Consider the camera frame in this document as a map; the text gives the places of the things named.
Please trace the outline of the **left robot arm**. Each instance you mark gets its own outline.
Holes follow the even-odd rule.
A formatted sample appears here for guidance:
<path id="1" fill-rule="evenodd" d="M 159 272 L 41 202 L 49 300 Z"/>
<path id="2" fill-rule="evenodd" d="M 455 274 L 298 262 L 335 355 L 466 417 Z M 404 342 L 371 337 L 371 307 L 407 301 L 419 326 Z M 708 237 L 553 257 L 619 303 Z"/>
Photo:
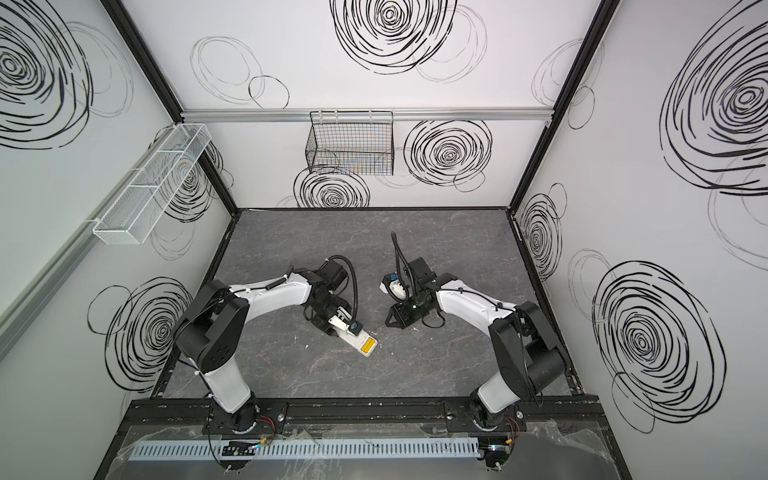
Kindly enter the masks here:
<path id="1" fill-rule="evenodd" d="M 206 283 L 174 327 L 173 343 L 191 361 L 230 428 L 247 433 L 259 407 L 235 359 L 245 325 L 268 313 L 300 306 L 322 333 L 355 347 L 365 344 L 358 321 L 358 285 L 351 261 L 332 255 L 320 267 L 289 268 L 271 280 L 227 285 Z"/>

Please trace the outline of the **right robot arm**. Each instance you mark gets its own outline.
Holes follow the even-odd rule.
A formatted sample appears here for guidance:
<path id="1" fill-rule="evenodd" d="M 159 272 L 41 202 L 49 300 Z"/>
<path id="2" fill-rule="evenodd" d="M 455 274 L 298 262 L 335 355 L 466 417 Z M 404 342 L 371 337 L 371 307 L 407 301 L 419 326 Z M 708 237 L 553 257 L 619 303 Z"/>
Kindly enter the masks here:
<path id="1" fill-rule="evenodd" d="M 485 333 L 497 362 L 496 373 L 470 395 L 474 423 L 492 430 L 507 409 L 532 401 L 571 368 L 551 321 L 534 302 L 514 304 L 469 287 L 452 274 L 438 275 L 417 258 L 404 274 L 389 273 L 380 289 L 394 304 L 386 325 L 405 329 L 429 314 L 458 317 Z"/>

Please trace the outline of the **white remote with batteries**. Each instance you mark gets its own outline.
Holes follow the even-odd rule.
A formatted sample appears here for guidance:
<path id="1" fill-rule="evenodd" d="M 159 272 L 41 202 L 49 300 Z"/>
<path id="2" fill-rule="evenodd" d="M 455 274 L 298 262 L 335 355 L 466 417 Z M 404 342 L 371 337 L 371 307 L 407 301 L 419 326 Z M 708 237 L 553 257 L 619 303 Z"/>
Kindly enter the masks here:
<path id="1" fill-rule="evenodd" d="M 352 348 L 353 348 L 355 351 L 357 351 L 358 353 L 360 353 L 360 352 L 358 351 L 358 348 L 359 348 L 359 346 L 362 344 L 362 342 L 363 342 L 365 339 L 367 339 L 368 337 L 372 337 L 372 336 L 371 336 L 369 333 L 367 333 L 365 330 L 363 330 L 363 332 L 362 332 L 362 333 L 361 333 L 361 334 L 360 334 L 358 337 L 354 337 L 354 336 L 352 336 L 352 335 L 349 335 L 349 334 L 345 334 L 345 333 L 342 333 L 341 335 L 339 335 L 339 337 L 340 337 L 340 338 L 341 338 L 341 339 L 342 339 L 342 340 L 343 340 L 345 343 L 347 343 L 349 346 L 351 346 L 351 347 L 352 347 Z"/>

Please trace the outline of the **yellow battery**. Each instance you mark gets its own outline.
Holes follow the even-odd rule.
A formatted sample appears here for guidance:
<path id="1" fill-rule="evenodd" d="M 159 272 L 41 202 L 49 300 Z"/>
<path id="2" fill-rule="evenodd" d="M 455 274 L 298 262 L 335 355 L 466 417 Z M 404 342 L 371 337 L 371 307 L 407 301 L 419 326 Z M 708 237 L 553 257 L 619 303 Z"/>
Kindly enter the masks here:
<path id="1" fill-rule="evenodd" d="M 359 346 L 358 351 L 365 357 L 369 357 L 376 349 L 378 341 L 373 337 L 368 337 Z"/>

